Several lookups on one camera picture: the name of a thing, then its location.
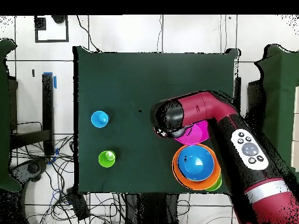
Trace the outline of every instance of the green bowl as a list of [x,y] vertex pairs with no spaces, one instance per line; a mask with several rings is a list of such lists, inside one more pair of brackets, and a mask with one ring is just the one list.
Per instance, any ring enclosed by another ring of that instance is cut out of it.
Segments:
[[220,174],[216,183],[213,184],[210,188],[206,189],[206,191],[215,191],[215,190],[219,189],[221,187],[221,185],[222,185],[222,176]]
[[115,153],[111,150],[103,151],[99,155],[99,163],[103,167],[111,167],[115,163]]

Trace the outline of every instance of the white floor tile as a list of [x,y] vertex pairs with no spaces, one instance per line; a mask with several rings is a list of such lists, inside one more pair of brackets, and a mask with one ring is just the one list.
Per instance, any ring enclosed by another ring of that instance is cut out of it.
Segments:
[[6,66],[8,69],[8,75],[16,76],[15,62],[14,61],[6,61]]
[[220,17],[164,15],[164,52],[220,53]]
[[190,205],[231,205],[225,194],[191,194]]
[[[120,224],[124,224],[125,221],[124,219],[120,216],[119,212],[117,211],[117,209],[115,208],[115,206],[91,206],[91,224],[103,224],[104,222],[106,222],[107,224],[112,223],[112,224],[119,224],[119,220],[120,220]],[[126,209],[125,207],[123,207],[122,214],[124,217],[126,217]]]
[[294,122],[293,122],[293,140],[299,141],[299,114],[294,113]]
[[190,193],[181,193],[179,195],[178,205],[188,205],[187,202],[189,202],[189,199],[191,199]]
[[248,109],[248,83],[260,79],[260,71],[252,62],[238,64],[238,76],[241,78],[241,115],[244,116]]
[[[94,45],[102,51],[153,52],[157,51],[161,31],[159,18],[160,15],[92,15],[89,16],[89,33]],[[96,51],[92,44],[89,49]]]
[[[46,24],[53,28],[53,33],[61,32],[60,26],[53,24],[51,17],[46,16]],[[87,16],[79,16],[81,25],[88,29]],[[88,47],[88,34],[80,28],[75,15],[68,16],[69,42],[60,43],[35,43],[34,16],[16,17],[16,58],[17,60],[73,60],[72,46]]]
[[48,205],[25,205],[25,214],[29,224],[39,224],[48,209]]
[[292,23],[291,18],[281,18],[281,15],[238,15],[237,46],[242,53],[239,60],[261,60],[268,44],[279,44],[289,51],[299,50],[299,35],[294,30],[297,25]]
[[[25,205],[25,212],[26,217],[28,218],[28,221],[30,224],[39,224],[42,215],[45,214],[47,211],[51,211],[51,205]],[[72,210],[72,206],[66,206],[64,207],[65,211],[62,209],[56,208],[55,212],[57,213],[57,218],[53,218],[51,214],[49,213],[44,218],[44,221],[41,224],[89,224],[89,219],[86,218],[85,221],[81,220],[78,223],[78,218],[70,219],[71,223],[67,219],[67,215],[69,218],[75,215],[75,212]]]
[[231,224],[231,207],[191,206],[187,224]]
[[299,87],[295,88],[294,113],[299,113]]
[[113,203],[112,193],[91,193],[91,205],[110,205]]
[[[0,39],[15,40],[15,17],[14,16],[0,16]],[[15,51],[11,51],[7,60],[15,59]]]
[[179,224],[187,224],[188,206],[177,206]]
[[17,80],[19,87],[18,122],[43,120],[42,74],[52,72],[56,76],[57,88],[54,92],[54,133],[72,133],[74,131],[74,84],[72,62],[18,61]]
[[221,15],[221,52],[236,47],[237,15]]

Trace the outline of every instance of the floor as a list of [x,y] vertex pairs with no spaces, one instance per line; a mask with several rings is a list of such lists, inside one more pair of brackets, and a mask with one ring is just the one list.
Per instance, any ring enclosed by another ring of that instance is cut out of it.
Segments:
[[[39,40],[65,39],[65,23],[55,24],[51,16],[44,17],[46,30],[38,31]],[[16,76],[19,82],[19,123],[42,122],[41,75],[43,72],[52,72],[57,77],[57,87],[54,89],[57,148],[64,141],[70,142],[74,131],[72,46],[83,46],[95,51],[94,43],[102,51],[164,53],[223,53],[228,48],[237,47],[241,51],[237,66],[238,75],[242,78],[243,115],[247,108],[246,86],[248,82],[260,78],[260,72],[253,62],[262,59],[265,46],[276,43],[290,51],[299,49],[299,26],[296,23],[299,20],[291,15],[79,16],[79,21],[87,32],[80,27],[76,16],[68,16],[69,42],[36,43],[33,16],[0,16],[0,37],[12,39],[17,44],[16,50],[8,54],[6,64],[9,74]],[[24,124],[19,125],[18,132],[38,128],[38,124]],[[29,152],[36,155],[40,149],[30,146]],[[23,150],[15,150],[13,154],[16,157],[12,166],[27,159]],[[72,156],[69,143],[61,148],[60,157],[62,154],[68,155],[68,162],[57,159],[56,164],[60,166],[65,162],[62,175],[65,188],[68,188],[74,183],[74,164],[69,159]],[[48,165],[47,173],[51,177],[52,187],[61,188],[52,165]],[[48,175],[44,173],[40,181],[30,183],[27,189],[26,215],[30,224],[40,224],[41,218],[55,201]],[[112,207],[110,212],[112,194],[90,193],[85,197],[93,215],[115,215],[112,222],[119,222],[116,209]],[[181,194],[179,199],[180,224],[238,224],[226,195]],[[70,207],[67,212],[69,217],[74,215]],[[42,224],[101,224],[104,221],[94,216],[79,222],[76,218],[62,220],[66,215],[61,209],[58,209],[57,214],[60,220],[47,215]]]

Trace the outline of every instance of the metal stand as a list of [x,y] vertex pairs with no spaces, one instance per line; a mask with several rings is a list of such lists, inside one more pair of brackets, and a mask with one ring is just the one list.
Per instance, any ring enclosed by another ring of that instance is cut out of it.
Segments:
[[[17,133],[11,136],[11,149],[17,149],[26,145],[44,142],[44,154],[51,156],[54,154],[54,113],[53,113],[53,78],[50,74],[43,74],[43,130]],[[18,82],[16,78],[9,77],[9,93],[11,97],[11,130],[17,130],[17,104],[16,89]]]

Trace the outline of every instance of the blue bowl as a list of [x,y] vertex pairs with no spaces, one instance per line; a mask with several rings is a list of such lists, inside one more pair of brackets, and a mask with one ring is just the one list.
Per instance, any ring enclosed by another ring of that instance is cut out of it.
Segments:
[[211,176],[214,170],[214,159],[204,147],[192,145],[180,152],[178,167],[188,180],[202,181]]
[[96,111],[91,116],[91,123],[98,128],[104,127],[109,122],[109,116],[103,111]]

